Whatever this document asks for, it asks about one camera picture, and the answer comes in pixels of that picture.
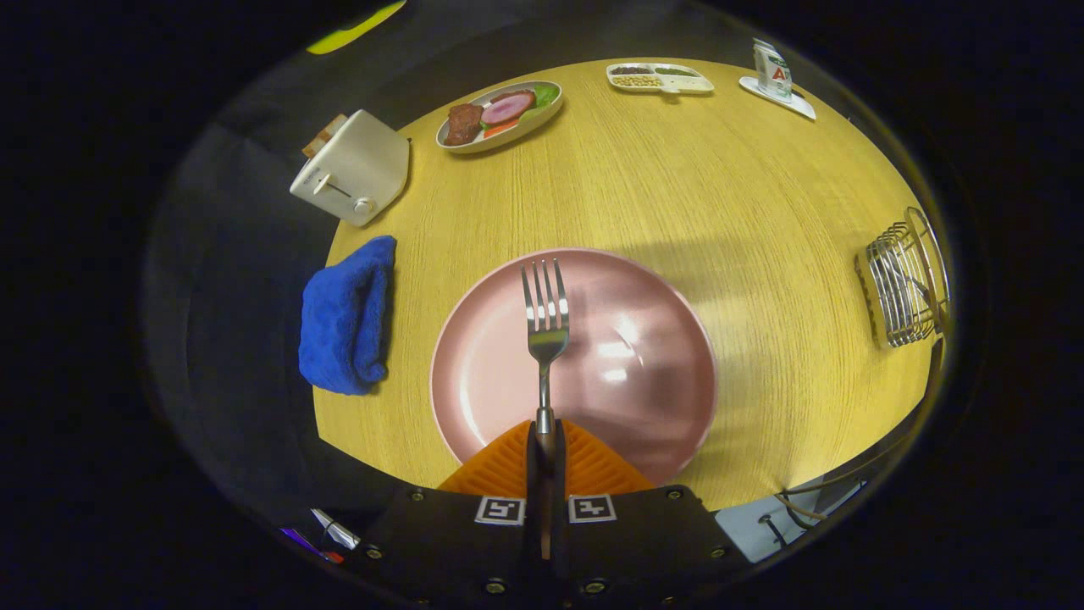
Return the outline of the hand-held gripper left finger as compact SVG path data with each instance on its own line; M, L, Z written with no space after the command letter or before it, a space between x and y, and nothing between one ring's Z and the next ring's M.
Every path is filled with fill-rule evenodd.
M352 574L406 605L511 605L538 556L534 425L520 421L446 479L354 514Z

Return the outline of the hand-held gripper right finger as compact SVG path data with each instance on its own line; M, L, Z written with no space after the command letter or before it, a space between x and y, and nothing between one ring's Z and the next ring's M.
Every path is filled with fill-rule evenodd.
M596 436L562 421L555 574L570 605L700 605L752 570L715 514L658 486Z

